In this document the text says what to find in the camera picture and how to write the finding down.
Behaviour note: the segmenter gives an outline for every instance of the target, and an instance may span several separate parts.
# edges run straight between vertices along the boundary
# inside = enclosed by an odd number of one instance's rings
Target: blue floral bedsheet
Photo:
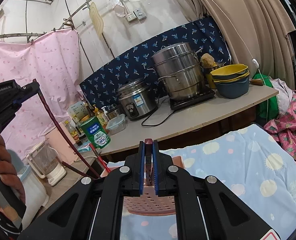
[[[184,149],[191,175],[214,175],[286,240],[296,228],[296,162],[256,125]],[[109,163],[110,167],[122,163]],[[177,239],[176,217],[139,216],[123,210],[120,240]]]

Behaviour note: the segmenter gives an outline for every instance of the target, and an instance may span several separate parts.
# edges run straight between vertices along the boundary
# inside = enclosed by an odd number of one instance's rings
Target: blue bowl
[[[249,89],[249,76],[231,83],[215,83],[216,88],[223,97],[238,98],[246,94]]]
[[[227,75],[227,76],[216,76],[216,75],[212,75],[213,79],[217,79],[217,80],[229,80],[229,79],[233,79],[233,78],[237,78],[241,75],[244,75],[246,72],[248,71],[248,68],[245,69],[243,72],[240,73],[236,73],[236,74],[231,74],[231,75]]]

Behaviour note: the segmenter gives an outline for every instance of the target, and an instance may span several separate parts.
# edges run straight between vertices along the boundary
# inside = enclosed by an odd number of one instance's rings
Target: nestle canister
[[[82,123],[80,127],[96,148],[102,149],[111,141],[95,116]]]

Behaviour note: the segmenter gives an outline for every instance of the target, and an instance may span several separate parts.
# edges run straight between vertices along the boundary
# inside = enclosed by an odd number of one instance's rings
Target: rice cooker label
[[[133,96],[134,101],[136,102],[137,106],[143,105],[143,100],[140,95]]]
[[[98,124],[94,124],[93,126],[87,128],[90,134],[93,134],[93,139],[96,144],[99,146],[104,146],[107,141],[107,134],[100,130],[100,126]]]

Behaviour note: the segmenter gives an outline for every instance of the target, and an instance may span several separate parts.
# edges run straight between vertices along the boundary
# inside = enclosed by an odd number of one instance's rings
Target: beige curtain
[[[235,63],[249,66],[254,75],[255,58],[263,74],[280,78],[294,89],[288,33],[295,27],[279,0],[177,1],[188,20],[198,19],[205,9],[208,11],[225,36]]]

